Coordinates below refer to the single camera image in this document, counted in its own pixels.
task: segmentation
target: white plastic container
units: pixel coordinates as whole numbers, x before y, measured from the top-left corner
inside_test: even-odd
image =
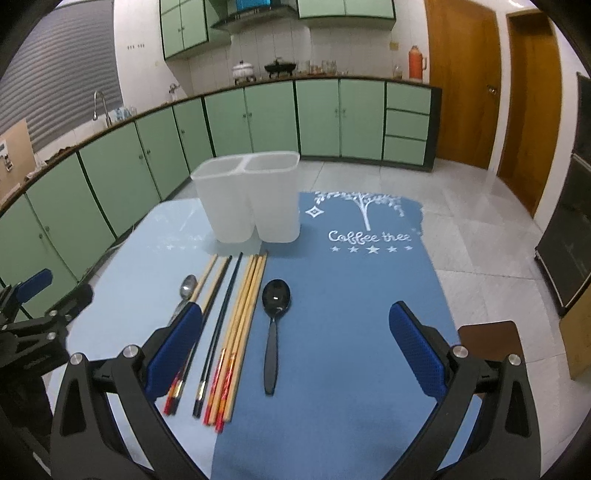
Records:
[[[250,156],[213,158],[191,174],[213,233],[225,244],[245,242],[254,231],[254,214],[242,178]]]
[[[297,152],[264,152],[249,155],[243,163],[243,180],[261,240],[293,242],[300,235]]]

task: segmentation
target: chopstick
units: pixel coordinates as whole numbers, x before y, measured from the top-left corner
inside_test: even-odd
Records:
[[[217,260],[217,254],[212,255],[211,258],[209,259],[209,263],[205,267],[205,270],[201,274],[201,278],[197,282],[197,286],[195,286],[193,293],[189,297],[189,301],[192,301],[192,302],[197,301],[197,298],[198,298],[199,294],[201,293],[201,290],[203,289],[203,286],[205,285],[205,282],[207,281],[209,274],[212,272],[212,269],[213,269],[213,266],[214,266],[216,260]],[[170,389],[168,391],[168,395],[166,398],[166,403],[164,404],[163,413],[165,415],[170,415],[170,406],[171,406],[171,402],[173,400],[175,387],[176,387],[176,383],[178,381],[178,378],[179,377],[178,377],[178,373],[177,373],[176,377],[174,377],[173,383],[170,385]]]
[[[213,356],[216,352],[217,343],[219,342],[220,334],[222,333],[222,326],[224,317],[226,316],[226,312],[228,310],[228,304],[230,303],[230,297],[232,296],[232,290],[234,289],[234,283],[236,282],[236,277],[238,276],[238,270],[240,269],[240,262],[242,261],[242,253],[238,256],[238,260],[236,261],[236,266],[234,267],[234,272],[232,273],[232,278],[230,278],[230,283],[228,285],[228,289],[226,290],[226,296],[223,299],[222,308],[220,309],[220,313],[217,316],[217,322],[215,330],[213,331],[212,341],[209,344],[209,350],[207,350],[207,357],[205,358],[205,365],[203,365],[203,371],[201,372],[201,379],[199,381],[199,387],[197,389],[197,396],[195,398],[195,405],[193,406],[193,417],[200,418],[201,417],[201,410],[203,408],[203,397],[205,392],[205,386],[209,380],[209,375],[212,371],[213,366]]]
[[[236,338],[236,331],[240,324],[240,318],[242,317],[242,311],[246,302],[246,297],[250,289],[252,278],[254,276],[257,255],[251,255],[246,265],[246,273],[242,280],[240,292],[234,308],[232,310],[232,316],[230,317],[230,324],[224,337],[222,351],[220,352],[220,358],[217,363],[216,372],[213,376],[213,382],[209,393],[209,399],[207,401],[207,407],[205,409],[204,423],[208,425],[214,425],[216,423],[217,410],[219,408],[220,400],[222,398],[224,379],[228,371],[228,365],[230,360],[230,353],[232,352],[232,346]]]
[[[225,262],[220,267],[219,271],[217,272],[216,279],[212,285],[212,288],[209,290],[209,294],[205,302],[203,303],[203,323],[202,323],[202,331],[205,327],[207,322],[207,318],[209,317],[209,313],[212,310],[213,303],[215,302],[215,298],[217,296],[217,292],[219,291],[220,287],[222,286],[222,281],[224,276],[226,275],[226,271],[228,270],[228,265],[230,264],[232,257],[227,257]],[[183,368],[177,374],[177,379],[175,381],[175,387],[172,395],[172,399],[170,401],[170,408],[168,409],[169,415],[174,415],[178,408],[178,403],[180,402],[181,396],[183,395],[184,385],[187,381],[187,377],[189,376],[189,371],[191,370],[191,365],[193,363],[193,358],[195,357],[195,352],[197,351],[197,342],[193,345],[191,352],[189,353],[187,360],[185,361]]]
[[[261,286],[262,274],[266,261],[267,254],[263,257],[259,257],[256,261],[255,274],[248,291],[248,301],[242,312],[240,325],[238,326],[236,339],[232,347],[232,355],[224,380],[222,399],[220,400],[220,406],[216,417],[216,431],[218,433],[223,430],[224,422],[230,421],[232,418],[232,410],[236,399],[236,390],[238,389],[242,361],[244,352],[246,351],[246,340],[250,331],[252,314],[254,313],[254,308],[256,306],[256,298],[258,297],[258,291]]]

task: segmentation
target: window blind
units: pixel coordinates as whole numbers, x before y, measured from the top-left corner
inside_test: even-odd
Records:
[[[57,8],[35,26],[0,79],[0,135],[26,118],[38,151],[91,120],[95,90],[109,110],[123,104],[112,0]]]

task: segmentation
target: cardboard box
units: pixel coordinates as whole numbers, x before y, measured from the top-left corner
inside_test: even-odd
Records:
[[[591,287],[560,321],[570,378],[575,380],[591,365]]]

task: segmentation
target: brown box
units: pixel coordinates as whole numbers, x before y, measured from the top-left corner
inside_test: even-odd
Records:
[[[591,287],[560,321],[560,333],[574,380],[591,365]]]
[[[12,170],[7,171],[4,160],[0,160],[0,205],[2,199],[19,183],[25,184],[25,176],[35,170],[35,155],[31,146],[31,138],[27,121],[21,120],[7,131],[0,134],[0,141],[6,140],[8,158],[12,162]]]

